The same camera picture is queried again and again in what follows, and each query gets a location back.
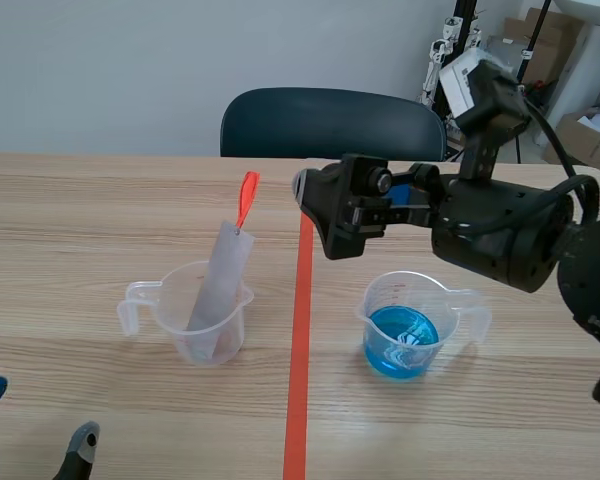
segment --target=clear plastic cup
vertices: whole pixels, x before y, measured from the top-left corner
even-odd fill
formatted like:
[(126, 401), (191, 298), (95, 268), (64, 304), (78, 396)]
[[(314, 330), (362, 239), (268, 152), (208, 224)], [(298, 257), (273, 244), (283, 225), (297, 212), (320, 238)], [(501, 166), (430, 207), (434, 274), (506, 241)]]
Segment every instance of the clear plastic cup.
[[(471, 342), (484, 342), (491, 325), (491, 311), (483, 306), (480, 293), (450, 290), (431, 277), (406, 271), (371, 282), (356, 314), (366, 322), (363, 344), (369, 363), (401, 379), (424, 373), (461, 320), (469, 322)], [(400, 329), (399, 335), (385, 333)]]
[(219, 365), (233, 358), (244, 341), (243, 309), (253, 300), (253, 292), (242, 282), (236, 293), (235, 309), (227, 318), (214, 324), (197, 319), (194, 328), (187, 330), (207, 263), (183, 265), (159, 282), (130, 284), (125, 299), (118, 304), (118, 317), (124, 334), (138, 334), (138, 307), (146, 305), (188, 362)]

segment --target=blue water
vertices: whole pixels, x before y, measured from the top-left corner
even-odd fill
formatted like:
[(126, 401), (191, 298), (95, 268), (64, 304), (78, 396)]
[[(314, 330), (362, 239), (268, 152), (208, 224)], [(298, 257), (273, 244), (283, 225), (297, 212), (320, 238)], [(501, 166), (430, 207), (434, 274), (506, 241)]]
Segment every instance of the blue water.
[[(373, 323), (387, 336), (405, 345), (432, 345), (438, 343), (438, 331), (425, 315), (409, 307), (390, 306), (371, 315)], [(393, 378), (416, 377), (427, 369), (437, 349), (428, 352), (403, 351), (380, 335), (369, 335), (364, 350), (369, 363), (379, 372)], [(387, 357), (397, 355), (394, 361)], [(410, 356), (417, 365), (409, 365)]]

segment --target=dark blue chair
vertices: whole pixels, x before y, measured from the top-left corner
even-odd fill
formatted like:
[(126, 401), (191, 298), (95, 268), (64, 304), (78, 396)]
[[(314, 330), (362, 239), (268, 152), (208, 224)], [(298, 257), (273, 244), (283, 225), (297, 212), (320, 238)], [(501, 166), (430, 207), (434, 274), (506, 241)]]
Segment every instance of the dark blue chair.
[(223, 157), (328, 158), (357, 153), (387, 160), (440, 162), (440, 118), (402, 98), (328, 88), (262, 88), (224, 114)]

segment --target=wooden table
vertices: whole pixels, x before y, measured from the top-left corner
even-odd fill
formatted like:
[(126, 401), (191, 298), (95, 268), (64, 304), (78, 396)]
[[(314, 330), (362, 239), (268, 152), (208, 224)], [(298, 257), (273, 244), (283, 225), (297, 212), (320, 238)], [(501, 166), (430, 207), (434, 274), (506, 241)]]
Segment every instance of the wooden table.
[[(289, 184), (309, 165), (0, 154), (0, 373), (11, 382), (0, 479), (52, 478), (88, 419), (102, 427), (94, 479), (281, 478), (300, 221)], [(241, 352), (188, 366), (148, 315), (136, 341), (123, 337), (125, 286), (206, 259), (247, 170), (262, 180), (246, 223), (258, 239), (246, 275), (256, 298)], [(564, 178), (549, 165), (498, 165), (495, 176), (545, 188)], [(443, 263), (429, 232), (408, 226), (339, 262), (316, 237), (313, 258), (308, 479), (600, 480), (590, 398), (600, 346), (554, 279), (518, 292)], [(488, 342), (445, 347), (409, 384), (375, 375), (352, 307), (396, 269), (482, 291)]]

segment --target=red plastic tab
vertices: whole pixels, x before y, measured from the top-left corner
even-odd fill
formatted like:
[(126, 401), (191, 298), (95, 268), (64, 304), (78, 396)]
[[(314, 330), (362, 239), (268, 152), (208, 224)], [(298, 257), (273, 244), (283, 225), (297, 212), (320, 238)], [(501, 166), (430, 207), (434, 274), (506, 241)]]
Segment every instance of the red plastic tab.
[(240, 187), (240, 199), (238, 201), (238, 221), (236, 226), (242, 228), (244, 221), (249, 214), (251, 205), (256, 198), (258, 183), (260, 182), (260, 174), (258, 172), (247, 172)]

